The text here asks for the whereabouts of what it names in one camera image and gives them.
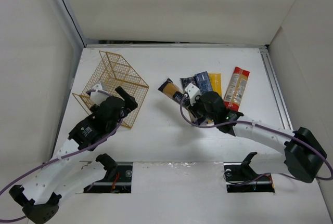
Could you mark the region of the dark blue spaghetti bag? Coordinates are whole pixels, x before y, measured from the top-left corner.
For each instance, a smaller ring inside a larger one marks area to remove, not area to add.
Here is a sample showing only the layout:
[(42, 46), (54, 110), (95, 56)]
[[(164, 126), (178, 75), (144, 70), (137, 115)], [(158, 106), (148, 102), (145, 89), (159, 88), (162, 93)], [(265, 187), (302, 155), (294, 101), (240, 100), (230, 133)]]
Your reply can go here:
[(158, 91), (172, 99), (174, 102), (181, 104), (181, 100), (184, 96), (179, 87), (174, 82), (167, 78), (158, 88)]

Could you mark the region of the yellow pasta bag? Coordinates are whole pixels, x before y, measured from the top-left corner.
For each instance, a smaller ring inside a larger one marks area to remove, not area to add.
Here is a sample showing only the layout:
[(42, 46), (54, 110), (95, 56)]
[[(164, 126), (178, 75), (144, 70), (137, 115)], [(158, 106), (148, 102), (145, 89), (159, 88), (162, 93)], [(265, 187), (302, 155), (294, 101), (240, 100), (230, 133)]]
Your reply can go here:
[(222, 81), (220, 73), (209, 73), (209, 79), (214, 92), (218, 93), (218, 95), (222, 96)]

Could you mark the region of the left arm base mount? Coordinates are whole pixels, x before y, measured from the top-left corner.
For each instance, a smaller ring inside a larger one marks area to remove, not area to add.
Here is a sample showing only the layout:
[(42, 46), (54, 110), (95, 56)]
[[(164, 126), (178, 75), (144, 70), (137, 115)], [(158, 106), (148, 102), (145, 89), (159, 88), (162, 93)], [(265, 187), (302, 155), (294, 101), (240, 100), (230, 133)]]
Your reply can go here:
[(111, 179), (104, 178), (84, 188), (83, 193), (131, 193), (133, 178), (133, 163), (120, 163)]

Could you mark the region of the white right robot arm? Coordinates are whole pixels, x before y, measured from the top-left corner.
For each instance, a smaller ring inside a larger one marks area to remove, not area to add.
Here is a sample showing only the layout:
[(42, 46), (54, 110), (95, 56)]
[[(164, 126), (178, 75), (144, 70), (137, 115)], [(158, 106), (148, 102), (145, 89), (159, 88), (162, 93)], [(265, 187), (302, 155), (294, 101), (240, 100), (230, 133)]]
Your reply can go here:
[(201, 95), (188, 92), (182, 102), (194, 116), (211, 120), (213, 127), (224, 134), (245, 138), (275, 150), (274, 154), (252, 151), (225, 168), (225, 177), (235, 185), (259, 180), (268, 174), (280, 174), (311, 183), (319, 179), (323, 165), (332, 171), (327, 153), (307, 128), (279, 129), (253, 120), (239, 111), (228, 109), (214, 91)]

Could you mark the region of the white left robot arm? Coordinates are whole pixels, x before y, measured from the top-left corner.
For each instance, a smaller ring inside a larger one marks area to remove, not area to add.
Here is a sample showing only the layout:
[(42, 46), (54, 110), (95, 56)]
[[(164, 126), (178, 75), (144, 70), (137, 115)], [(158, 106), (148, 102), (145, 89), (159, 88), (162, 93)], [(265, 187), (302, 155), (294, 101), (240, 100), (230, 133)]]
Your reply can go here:
[(47, 223), (69, 196), (117, 174), (117, 162), (104, 153), (69, 175), (77, 163), (114, 135), (124, 118), (137, 109), (133, 96), (120, 86), (115, 91), (116, 96), (97, 87), (89, 90), (87, 93), (94, 102), (92, 113), (74, 126), (52, 159), (37, 168), (38, 174), (33, 179), (21, 186), (14, 184), (9, 190), (24, 216), (33, 223)]

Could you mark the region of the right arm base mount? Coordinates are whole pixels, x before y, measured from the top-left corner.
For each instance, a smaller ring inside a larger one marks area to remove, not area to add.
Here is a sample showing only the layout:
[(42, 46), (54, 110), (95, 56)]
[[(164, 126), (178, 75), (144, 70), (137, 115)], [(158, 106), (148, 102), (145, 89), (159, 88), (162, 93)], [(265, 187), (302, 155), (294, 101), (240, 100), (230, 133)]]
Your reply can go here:
[(270, 173), (256, 174), (241, 163), (225, 163), (223, 179), (227, 193), (275, 193)]

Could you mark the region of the blue-topped spaghetti bag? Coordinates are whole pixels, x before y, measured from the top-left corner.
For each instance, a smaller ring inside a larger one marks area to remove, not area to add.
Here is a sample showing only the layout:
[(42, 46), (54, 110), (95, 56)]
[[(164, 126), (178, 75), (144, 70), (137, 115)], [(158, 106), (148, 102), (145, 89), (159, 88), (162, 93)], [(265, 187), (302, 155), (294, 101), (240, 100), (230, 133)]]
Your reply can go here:
[(193, 76), (191, 77), (186, 77), (186, 78), (180, 78), (181, 81), (181, 85), (182, 85), (182, 89), (185, 90), (185, 88), (189, 85), (189, 84), (193, 84), (195, 86), (197, 86), (196, 80)]

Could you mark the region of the blue pasta box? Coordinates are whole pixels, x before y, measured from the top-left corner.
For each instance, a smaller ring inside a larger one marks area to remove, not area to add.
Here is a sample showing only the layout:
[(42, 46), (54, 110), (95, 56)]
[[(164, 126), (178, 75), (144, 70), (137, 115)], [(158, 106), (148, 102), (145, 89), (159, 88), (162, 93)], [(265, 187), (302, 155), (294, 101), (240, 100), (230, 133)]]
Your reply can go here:
[(194, 78), (202, 95), (213, 90), (207, 71), (195, 74)]

